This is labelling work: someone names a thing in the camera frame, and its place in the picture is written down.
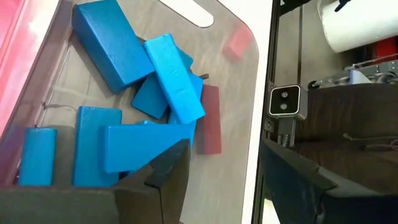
camera lens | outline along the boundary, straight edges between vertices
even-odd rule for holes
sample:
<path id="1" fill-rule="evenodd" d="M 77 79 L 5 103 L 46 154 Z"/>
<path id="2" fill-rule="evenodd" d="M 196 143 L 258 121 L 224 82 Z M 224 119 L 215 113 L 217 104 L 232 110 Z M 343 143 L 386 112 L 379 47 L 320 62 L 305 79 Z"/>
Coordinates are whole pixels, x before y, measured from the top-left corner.
<path id="1" fill-rule="evenodd" d="M 287 104 L 286 104 L 286 103 L 282 103 L 282 104 L 280 105 L 280 108 L 281 108 L 282 110 L 286 110 Z"/>

paper towel roll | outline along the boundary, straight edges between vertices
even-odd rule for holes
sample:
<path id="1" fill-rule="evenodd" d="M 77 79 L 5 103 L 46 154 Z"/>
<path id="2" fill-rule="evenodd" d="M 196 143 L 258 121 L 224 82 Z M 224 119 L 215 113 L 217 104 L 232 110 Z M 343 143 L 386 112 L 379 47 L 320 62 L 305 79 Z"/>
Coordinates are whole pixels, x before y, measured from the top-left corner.
<path id="1" fill-rule="evenodd" d="M 338 1 L 323 8 L 323 31 L 337 53 L 398 35 L 398 0 Z"/>

wooden block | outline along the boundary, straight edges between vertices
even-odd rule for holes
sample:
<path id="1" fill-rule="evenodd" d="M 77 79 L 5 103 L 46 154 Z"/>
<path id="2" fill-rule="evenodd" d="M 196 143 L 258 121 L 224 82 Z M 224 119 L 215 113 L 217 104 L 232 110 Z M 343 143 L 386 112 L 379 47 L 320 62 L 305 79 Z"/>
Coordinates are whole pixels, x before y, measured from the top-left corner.
<path id="1" fill-rule="evenodd" d="M 201 102 L 206 115 L 197 124 L 197 153 L 221 153 L 220 94 L 217 86 L 204 85 Z"/>
<path id="2" fill-rule="evenodd" d="M 154 71 L 116 0 L 76 5 L 72 27 L 113 93 Z"/>
<path id="3" fill-rule="evenodd" d="M 26 129 L 18 185 L 49 186 L 52 184 L 56 144 L 56 129 Z"/>
<path id="4" fill-rule="evenodd" d="M 252 40 L 253 34 L 250 29 L 243 22 L 239 22 L 233 35 L 224 46 L 223 53 L 229 59 L 240 60 Z"/>
<path id="5" fill-rule="evenodd" d="M 180 49 L 179 52 L 185 67 L 189 70 L 193 59 Z M 151 74 L 146 78 L 131 101 L 131 106 L 156 119 L 162 118 L 169 103 L 163 94 L 156 74 Z"/>
<path id="6" fill-rule="evenodd" d="M 110 108 L 79 107 L 76 122 L 76 153 L 73 185 L 77 187 L 109 187 L 119 180 L 119 173 L 107 174 L 101 166 L 100 127 L 118 125 L 122 111 Z"/>
<path id="7" fill-rule="evenodd" d="M 193 85 L 193 88 L 195 89 L 195 93 L 197 94 L 198 99 L 201 97 L 201 92 L 203 89 L 203 79 L 200 77 L 191 74 L 190 79 Z M 169 124 L 178 124 L 180 123 L 177 115 L 172 111 L 170 113 L 170 118 L 169 118 Z M 190 149 L 192 150 L 193 148 L 193 138 L 195 137 L 195 129 L 197 126 L 197 121 L 192 121 L 191 123 L 187 124 L 189 132 L 190 132 Z"/>
<path id="8" fill-rule="evenodd" d="M 148 40 L 144 47 L 155 67 L 164 95 L 179 121 L 188 124 L 204 116 L 205 110 L 196 96 L 171 34 Z"/>
<path id="9" fill-rule="evenodd" d="M 186 125 L 127 124 L 105 126 L 103 165 L 107 173 L 135 172 L 182 139 L 189 139 Z"/>

camera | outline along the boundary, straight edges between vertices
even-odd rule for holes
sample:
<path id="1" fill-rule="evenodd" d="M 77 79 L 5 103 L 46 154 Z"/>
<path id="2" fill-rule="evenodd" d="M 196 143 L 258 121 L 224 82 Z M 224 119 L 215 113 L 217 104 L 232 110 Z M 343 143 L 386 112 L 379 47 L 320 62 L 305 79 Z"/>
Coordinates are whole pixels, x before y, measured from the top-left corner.
<path id="1" fill-rule="evenodd" d="M 273 88 L 268 112 L 275 118 L 304 120 L 308 113 L 307 91 L 300 85 Z"/>

red wooden block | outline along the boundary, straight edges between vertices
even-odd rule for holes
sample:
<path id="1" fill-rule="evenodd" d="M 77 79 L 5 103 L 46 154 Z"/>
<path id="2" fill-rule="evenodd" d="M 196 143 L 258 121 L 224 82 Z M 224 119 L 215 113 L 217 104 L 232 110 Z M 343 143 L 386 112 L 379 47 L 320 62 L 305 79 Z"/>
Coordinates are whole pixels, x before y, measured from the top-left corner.
<path id="1" fill-rule="evenodd" d="M 204 85 L 201 103 L 206 115 L 198 120 L 195 142 L 197 153 L 221 153 L 220 94 L 217 86 Z"/>
<path id="2" fill-rule="evenodd" d="M 253 39 L 253 34 L 246 24 L 239 22 L 235 28 L 233 35 L 227 41 L 224 46 L 223 53 L 229 59 L 240 60 L 249 47 L 250 42 Z"/>

